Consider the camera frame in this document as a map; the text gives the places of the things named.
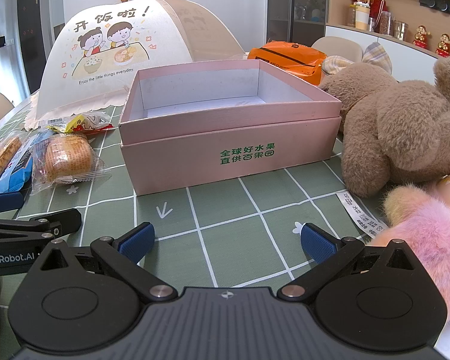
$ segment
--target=blue snack bag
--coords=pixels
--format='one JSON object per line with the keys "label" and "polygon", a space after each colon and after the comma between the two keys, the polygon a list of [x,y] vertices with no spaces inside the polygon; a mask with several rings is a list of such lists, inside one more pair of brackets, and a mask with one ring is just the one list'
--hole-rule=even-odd
{"label": "blue snack bag", "polygon": [[30,137],[15,153],[3,174],[0,176],[0,193],[20,191],[32,177],[32,146],[51,137],[55,132],[44,130]]}

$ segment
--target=pink plush toy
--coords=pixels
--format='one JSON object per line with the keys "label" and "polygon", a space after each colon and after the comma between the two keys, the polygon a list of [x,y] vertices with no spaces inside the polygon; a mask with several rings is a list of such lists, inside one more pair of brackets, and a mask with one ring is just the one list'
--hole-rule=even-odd
{"label": "pink plush toy", "polygon": [[450,175],[426,189],[428,193],[413,186],[391,191],[384,205],[392,227],[369,245],[404,239],[445,299],[450,320]]}

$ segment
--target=table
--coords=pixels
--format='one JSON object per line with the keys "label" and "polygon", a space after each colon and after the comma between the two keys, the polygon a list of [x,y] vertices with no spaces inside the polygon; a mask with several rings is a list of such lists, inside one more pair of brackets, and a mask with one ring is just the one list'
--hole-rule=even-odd
{"label": "table", "polygon": [[[104,110],[114,126],[121,109]],[[1,126],[0,136],[20,128],[26,113],[25,109]],[[185,285],[270,286],[276,292],[315,264],[303,254],[299,232],[294,231],[305,222],[339,238],[368,240],[335,194],[346,189],[339,139],[326,161],[138,197],[121,156],[119,130],[95,134],[90,143],[111,169],[111,178],[28,193],[22,209],[1,213],[0,218],[28,220],[76,207],[83,226],[68,236],[71,246],[89,245],[105,235],[119,237],[149,221],[157,242],[140,264],[179,293]],[[379,195],[358,202],[382,218],[381,199]],[[7,308],[23,277],[0,277],[0,360],[19,348],[8,325]]]}

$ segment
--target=plush toy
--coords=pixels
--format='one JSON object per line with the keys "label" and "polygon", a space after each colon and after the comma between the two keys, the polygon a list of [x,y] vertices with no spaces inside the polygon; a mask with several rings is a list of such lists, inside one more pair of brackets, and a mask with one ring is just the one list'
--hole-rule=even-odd
{"label": "plush toy", "polygon": [[320,88],[342,101],[342,174],[360,197],[387,181],[423,182],[450,174],[450,58],[434,66],[435,85],[397,82],[381,67],[355,63]]}
{"label": "plush toy", "polygon": [[369,245],[386,246],[404,239],[439,289],[450,320],[450,175],[429,187],[428,193],[413,187],[398,187],[385,200],[392,225]]}

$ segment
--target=brown teddy bear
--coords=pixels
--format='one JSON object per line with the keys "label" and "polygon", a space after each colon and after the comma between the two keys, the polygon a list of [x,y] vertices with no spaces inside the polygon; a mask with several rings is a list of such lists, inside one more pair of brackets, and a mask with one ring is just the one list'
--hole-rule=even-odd
{"label": "brown teddy bear", "polygon": [[342,174],[360,197],[391,180],[402,184],[450,174],[450,57],[433,67],[435,86],[397,82],[381,67],[356,63],[320,88],[342,101]]}

